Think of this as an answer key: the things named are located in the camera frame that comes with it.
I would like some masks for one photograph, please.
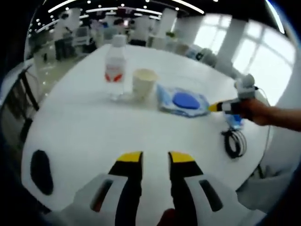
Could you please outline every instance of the human arm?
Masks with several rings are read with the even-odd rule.
[[[240,107],[240,115],[246,118],[246,115],[251,114],[251,120],[258,125],[272,125],[301,132],[301,110],[270,107],[256,99],[243,101]]]

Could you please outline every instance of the bottle cap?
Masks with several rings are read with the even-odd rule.
[[[124,47],[127,43],[127,37],[122,34],[117,34],[113,37],[112,46],[114,47]]]

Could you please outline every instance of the round table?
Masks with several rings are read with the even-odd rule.
[[[247,152],[230,159],[224,151],[222,130],[228,125],[222,113],[188,119],[162,113],[151,96],[145,103],[112,102],[103,96],[104,60],[109,45],[75,65],[55,85],[34,121],[24,145],[22,183],[51,210],[72,203],[74,194],[100,173],[107,173],[126,152],[144,151],[142,196],[137,221],[158,223],[163,211],[173,207],[168,174],[169,151],[190,154],[204,173],[236,190],[251,175],[264,154],[268,127],[245,121],[242,130]],[[182,88],[196,84],[210,103],[237,97],[233,79],[200,62],[172,53],[127,46],[126,90],[132,88],[137,68],[154,70],[165,84]],[[33,183],[33,152],[44,150],[50,159],[52,195]]]

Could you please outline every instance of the plastic water bottle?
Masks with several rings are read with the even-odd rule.
[[[106,90],[113,99],[118,99],[124,93],[126,42],[125,35],[115,35],[105,60]]]

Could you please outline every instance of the chair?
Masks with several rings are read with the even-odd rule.
[[[80,27],[73,32],[72,46],[88,45],[90,40],[89,27]]]
[[[214,68],[229,77],[233,76],[233,63],[227,57],[219,57]]]
[[[118,29],[116,27],[108,27],[103,30],[103,43],[111,44],[114,35],[118,34]]]
[[[213,54],[212,50],[204,48],[200,53],[202,55],[200,62],[214,68],[217,62],[217,57]]]
[[[79,57],[84,57],[87,54],[83,52],[83,46],[89,45],[90,33],[89,27],[80,27],[73,32],[72,46],[75,48],[75,52]]]
[[[22,143],[25,142],[29,128],[32,124],[32,119],[27,116],[30,103],[35,111],[38,111],[40,108],[32,94],[26,78],[26,72],[30,67],[31,65],[22,70],[18,75],[18,79],[4,102],[5,106],[8,107],[8,110],[15,118],[20,119],[20,117],[22,117],[24,119],[24,124],[19,134],[19,139]]]
[[[193,60],[199,60],[199,56],[200,56],[200,53],[202,51],[202,48],[200,46],[197,46],[197,45],[191,45],[188,50],[186,51],[185,53],[185,56],[190,58],[190,59],[193,59]]]
[[[186,52],[187,52],[187,50],[189,49],[189,46],[187,45],[187,44],[184,44],[184,43],[179,43],[178,45],[177,45],[177,48],[176,48],[176,50],[175,50],[175,53],[176,54],[179,54],[179,55],[181,55],[181,56],[185,56],[185,54],[186,54]]]

